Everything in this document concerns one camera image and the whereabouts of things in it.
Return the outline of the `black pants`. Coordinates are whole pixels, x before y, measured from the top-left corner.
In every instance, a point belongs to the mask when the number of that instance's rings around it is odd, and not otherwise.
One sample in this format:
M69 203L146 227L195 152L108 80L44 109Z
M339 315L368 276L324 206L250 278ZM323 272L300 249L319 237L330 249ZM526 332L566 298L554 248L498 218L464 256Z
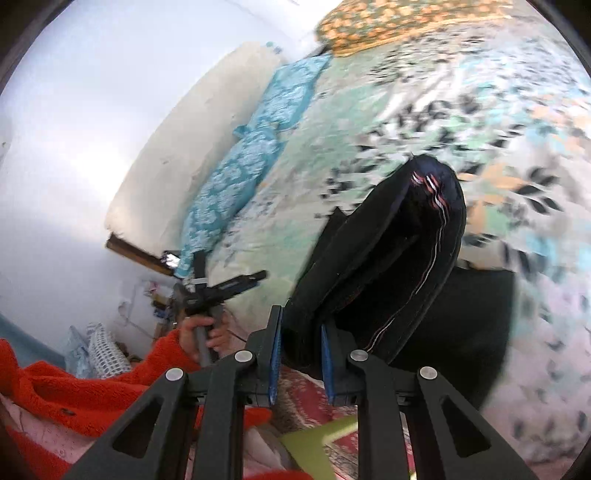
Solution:
M466 218L454 170L425 154L352 213L332 212L284 308L283 363L320 378L332 324L394 368L435 368L483 406L508 348L515 276L458 266Z

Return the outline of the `phone on nightstand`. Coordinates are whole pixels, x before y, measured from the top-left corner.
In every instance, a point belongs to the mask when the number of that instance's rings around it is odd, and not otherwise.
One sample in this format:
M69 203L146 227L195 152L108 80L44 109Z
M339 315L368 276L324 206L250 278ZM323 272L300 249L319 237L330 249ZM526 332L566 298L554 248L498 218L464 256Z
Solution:
M180 261L179 251L166 250L161 255L161 262L166 265L167 268L174 270L178 267Z

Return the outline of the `wooden nightstand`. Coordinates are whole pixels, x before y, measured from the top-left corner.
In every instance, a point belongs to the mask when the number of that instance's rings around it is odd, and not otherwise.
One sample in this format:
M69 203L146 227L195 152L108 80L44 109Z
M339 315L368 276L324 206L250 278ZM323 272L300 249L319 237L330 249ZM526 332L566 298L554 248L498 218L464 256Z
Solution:
M105 247L111 252L146 268L151 273L165 277L145 277L121 280L117 304L117 322L122 327L132 327L144 337L155 340L168 329L169 303L172 295L173 269L177 257L172 255L172 265L166 257L158 258L129 244L111 233Z

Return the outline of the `red patterned rug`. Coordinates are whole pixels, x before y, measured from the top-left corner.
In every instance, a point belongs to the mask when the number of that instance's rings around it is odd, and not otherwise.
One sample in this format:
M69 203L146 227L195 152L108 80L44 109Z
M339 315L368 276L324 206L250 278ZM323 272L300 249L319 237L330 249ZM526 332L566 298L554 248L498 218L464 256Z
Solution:
M355 406L334 407L329 403L322 382L287 367L281 369L279 393L273 406L273 425L280 431L280 437L353 415L358 419ZM325 446L325 453L342 479L359 477L357 430Z

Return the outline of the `yellow-green plastic object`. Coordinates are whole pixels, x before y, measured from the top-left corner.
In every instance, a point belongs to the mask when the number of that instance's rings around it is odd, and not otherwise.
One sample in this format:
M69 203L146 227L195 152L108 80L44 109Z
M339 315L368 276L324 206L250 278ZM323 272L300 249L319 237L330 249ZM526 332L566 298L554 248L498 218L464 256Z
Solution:
M347 437L358 430L356 415L332 420L310 429L290 432L280 437L280 442L297 466L315 480L342 479L335 472L325 446Z

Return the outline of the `cream upholstered headboard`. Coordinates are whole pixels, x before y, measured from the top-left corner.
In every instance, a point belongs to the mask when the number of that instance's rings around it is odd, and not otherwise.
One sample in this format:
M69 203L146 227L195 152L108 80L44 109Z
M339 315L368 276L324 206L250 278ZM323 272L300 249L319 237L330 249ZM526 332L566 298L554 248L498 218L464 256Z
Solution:
M105 217L106 246L128 258L180 247L193 198L252 117L279 48L246 42L223 57L172 108L128 170Z

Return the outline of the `orange fleece sleeve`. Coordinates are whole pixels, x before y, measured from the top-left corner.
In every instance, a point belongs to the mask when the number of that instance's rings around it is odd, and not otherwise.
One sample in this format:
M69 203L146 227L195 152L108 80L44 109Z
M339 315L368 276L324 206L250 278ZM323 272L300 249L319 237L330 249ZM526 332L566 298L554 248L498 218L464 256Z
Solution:
M167 370L200 369L190 330L156 341L131 371L111 379L78 379L44 361L18 364L1 342L1 476L61 479L100 435Z

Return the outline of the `near blue floral pillow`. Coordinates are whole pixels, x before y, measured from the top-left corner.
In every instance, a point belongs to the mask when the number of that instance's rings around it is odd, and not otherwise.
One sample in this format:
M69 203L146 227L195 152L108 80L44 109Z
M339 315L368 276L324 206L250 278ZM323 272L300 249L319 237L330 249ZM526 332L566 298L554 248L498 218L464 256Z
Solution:
M266 126L246 132L231 147L191 201L181 230L176 277L192 274L195 252L211 253L279 155L280 141Z

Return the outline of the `blue floral pillow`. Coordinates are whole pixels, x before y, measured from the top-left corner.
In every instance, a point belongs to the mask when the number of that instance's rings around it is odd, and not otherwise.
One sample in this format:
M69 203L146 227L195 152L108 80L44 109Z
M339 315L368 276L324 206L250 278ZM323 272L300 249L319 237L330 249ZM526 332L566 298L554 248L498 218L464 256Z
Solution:
M235 137L242 139L259 127L276 132L293 128L308 108L315 93L315 83L331 60L332 55L325 53L277 68L249 122L233 131Z
M231 147L191 201L181 230L176 277L192 274L195 252L211 253L279 155L280 141L266 126L246 132Z

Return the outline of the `far blue floral pillow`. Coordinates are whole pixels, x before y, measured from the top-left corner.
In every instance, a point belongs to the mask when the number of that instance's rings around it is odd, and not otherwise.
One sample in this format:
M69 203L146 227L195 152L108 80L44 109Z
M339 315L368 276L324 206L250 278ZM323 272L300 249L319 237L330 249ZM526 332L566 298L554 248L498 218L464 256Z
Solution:
M308 108L315 93L315 83L331 60L332 55L325 53L277 68L249 122L233 131L235 137L242 139L259 127L276 132L293 128Z

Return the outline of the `orange patterned folded blanket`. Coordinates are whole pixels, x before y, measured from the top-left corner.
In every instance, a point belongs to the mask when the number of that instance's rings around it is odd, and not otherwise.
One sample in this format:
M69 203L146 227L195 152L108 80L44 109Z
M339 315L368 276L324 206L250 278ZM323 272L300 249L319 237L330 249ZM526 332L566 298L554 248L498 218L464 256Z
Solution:
M315 28L315 38L345 57L438 28L503 19L511 1L343 1Z

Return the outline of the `floral bed sheet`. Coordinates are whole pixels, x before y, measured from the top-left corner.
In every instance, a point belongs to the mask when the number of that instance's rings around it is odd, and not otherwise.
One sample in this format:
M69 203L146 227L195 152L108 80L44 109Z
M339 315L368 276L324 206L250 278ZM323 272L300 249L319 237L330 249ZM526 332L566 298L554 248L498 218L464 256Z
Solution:
M526 460L576 455L590 435L590 79L542 19L457 24L332 59L214 248L209 279L266 270L230 305L242 329L259 329L332 210L353 212L419 154L452 167L464 190L460 264L517 276L487 419Z

